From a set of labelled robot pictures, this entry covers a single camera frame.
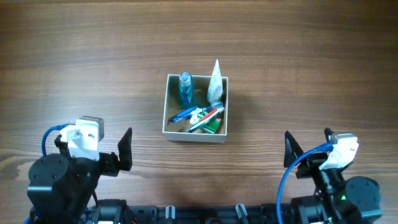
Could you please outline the blue white toothbrush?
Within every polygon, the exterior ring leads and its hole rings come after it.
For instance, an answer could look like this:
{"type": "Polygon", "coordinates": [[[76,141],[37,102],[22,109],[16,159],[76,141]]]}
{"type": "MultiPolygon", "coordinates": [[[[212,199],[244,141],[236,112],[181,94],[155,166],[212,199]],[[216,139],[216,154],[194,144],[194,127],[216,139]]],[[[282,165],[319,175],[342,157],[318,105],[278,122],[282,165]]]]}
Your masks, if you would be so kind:
{"type": "Polygon", "coordinates": [[[201,113],[201,112],[204,112],[204,111],[208,111],[208,110],[213,109],[213,108],[216,108],[216,107],[220,107],[220,106],[223,106],[223,102],[221,102],[221,101],[217,101],[217,102],[215,102],[215,103],[212,103],[210,106],[203,107],[203,108],[200,108],[200,107],[198,106],[198,109],[196,109],[195,111],[193,111],[193,113],[192,113],[191,116],[193,116],[193,115],[195,115],[195,114],[198,114],[198,113],[201,113]]]}

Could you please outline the blue disposable razor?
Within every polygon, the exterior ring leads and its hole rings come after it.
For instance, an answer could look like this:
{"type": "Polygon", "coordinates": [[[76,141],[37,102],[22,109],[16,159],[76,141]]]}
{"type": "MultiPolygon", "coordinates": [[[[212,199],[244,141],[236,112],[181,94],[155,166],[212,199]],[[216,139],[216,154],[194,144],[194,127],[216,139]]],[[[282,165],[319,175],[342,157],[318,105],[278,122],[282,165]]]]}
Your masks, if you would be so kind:
{"type": "Polygon", "coordinates": [[[170,123],[176,123],[177,121],[184,119],[186,117],[189,117],[192,115],[193,111],[195,111],[196,109],[198,109],[198,106],[193,106],[191,108],[188,108],[186,110],[183,110],[182,112],[179,112],[178,114],[176,114],[175,116],[173,116],[172,118],[170,118],[168,120],[168,122],[170,123]]]}

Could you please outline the blue mouthwash bottle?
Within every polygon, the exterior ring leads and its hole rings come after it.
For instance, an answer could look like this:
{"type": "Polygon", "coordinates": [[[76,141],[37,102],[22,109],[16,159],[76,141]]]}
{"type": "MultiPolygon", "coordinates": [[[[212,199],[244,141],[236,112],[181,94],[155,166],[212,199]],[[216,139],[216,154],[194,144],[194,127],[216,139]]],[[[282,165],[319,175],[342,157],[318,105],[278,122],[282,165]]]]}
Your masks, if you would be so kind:
{"type": "Polygon", "coordinates": [[[181,73],[178,86],[182,108],[191,108],[195,104],[192,75],[188,72],[181,73]]]}

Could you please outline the green white soap box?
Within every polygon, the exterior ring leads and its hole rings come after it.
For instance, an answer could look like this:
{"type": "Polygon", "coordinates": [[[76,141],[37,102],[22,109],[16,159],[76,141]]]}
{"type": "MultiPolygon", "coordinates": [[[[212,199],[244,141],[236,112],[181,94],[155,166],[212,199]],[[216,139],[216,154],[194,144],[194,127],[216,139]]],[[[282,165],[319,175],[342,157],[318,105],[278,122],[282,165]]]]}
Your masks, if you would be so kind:
{"type": "MultiPolygon", "coordinates": [[[[204,112],[201,112],[201,113],[193,115],[190,118],[190,124],[192,124],[192,125],[196,124],[200,119],[202,119],[207,114],[208,113],[206,111],[204,111],[204,112]]],[[[216,131],[220,127],[220,124],[221,124],[221,118],[215,118],[212,121],[210,121],[209,123],[207,123],[204,126],[202,126],[200,128],[200,130],[204,131],[204,132],[206,132],[208,134],[214,134],[214,133],[216,133],[216,131]]]]}

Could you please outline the red teal toothpaste tube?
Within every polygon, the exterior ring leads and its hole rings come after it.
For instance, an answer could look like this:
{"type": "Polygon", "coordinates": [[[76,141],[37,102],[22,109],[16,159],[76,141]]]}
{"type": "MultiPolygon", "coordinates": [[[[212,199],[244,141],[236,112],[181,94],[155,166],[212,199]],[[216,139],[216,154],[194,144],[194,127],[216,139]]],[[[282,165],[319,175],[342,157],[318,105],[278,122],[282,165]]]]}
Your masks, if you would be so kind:
{"type": "Polygon", "coordinates": [[[193,126],[191,126],[189,129],[187,129],[188,133],[193,133],[197,129],[202,128],[204,125],[209,123],[212,119],[216,118],[219,114],[221,114],[224,111],[224,107],[216,107],[213,109],[210,113],[202,117],[201,119],[198,120],[193,126]]]}

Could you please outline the white lotion tube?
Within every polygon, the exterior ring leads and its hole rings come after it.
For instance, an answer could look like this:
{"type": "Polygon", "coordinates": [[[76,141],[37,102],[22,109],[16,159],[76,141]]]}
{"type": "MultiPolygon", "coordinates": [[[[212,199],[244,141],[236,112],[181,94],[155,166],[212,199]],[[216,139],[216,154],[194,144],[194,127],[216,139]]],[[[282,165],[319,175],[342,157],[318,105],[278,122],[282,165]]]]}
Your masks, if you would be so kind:
{"type": "Polygon", "coordinates": [[[220,101],[222,94],[223,94],[223,81],[221,76],[221,69],[219,61],[218,59],[216,59],[215,66],[213,68],[213,72],[208,86],[207,100],[210,103],[220,101]]]}

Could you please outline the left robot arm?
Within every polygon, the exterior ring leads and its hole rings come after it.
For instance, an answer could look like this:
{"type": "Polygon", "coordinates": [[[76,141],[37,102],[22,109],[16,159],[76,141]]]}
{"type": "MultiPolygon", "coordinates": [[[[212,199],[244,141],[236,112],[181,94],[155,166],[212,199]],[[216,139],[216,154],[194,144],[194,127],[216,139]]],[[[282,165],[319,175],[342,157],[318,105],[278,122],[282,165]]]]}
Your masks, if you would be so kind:
{"type": "Polygon", "coordinates": [[[33,206],[27,223],[137,223],[125,200],[98,200],[95,189],[102,175],[116,177],[132,167],[132,130],[118,142],[118,154],[101,153],[99,159],[72,157],[58,135],[58,154],[37,159],[29,169],[27,195],[33,206]],[[88,208],[89,200],[95,206],[88,208]]]}

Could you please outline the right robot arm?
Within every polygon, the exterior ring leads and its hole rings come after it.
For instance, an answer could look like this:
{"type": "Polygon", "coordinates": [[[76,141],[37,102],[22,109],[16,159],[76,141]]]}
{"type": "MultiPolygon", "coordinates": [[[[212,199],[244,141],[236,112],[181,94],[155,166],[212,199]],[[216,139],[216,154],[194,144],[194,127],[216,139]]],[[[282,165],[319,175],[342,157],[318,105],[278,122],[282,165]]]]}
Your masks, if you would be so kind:
{"type": "Polygon", "coordinates": [[[276,201],[279,223],[374,223],[381,218],[379,184],[368,177],[344,179],[343,171],[357,153],[358,138],[353,133],[324,130],[325,143],[305,152],[289,131],[284,134],[283,174],[276,201]],[[297,169],[298,179],[311,178],[315,192],[293,198],[282,211],[282,193],[289,173],[297,169]]]}

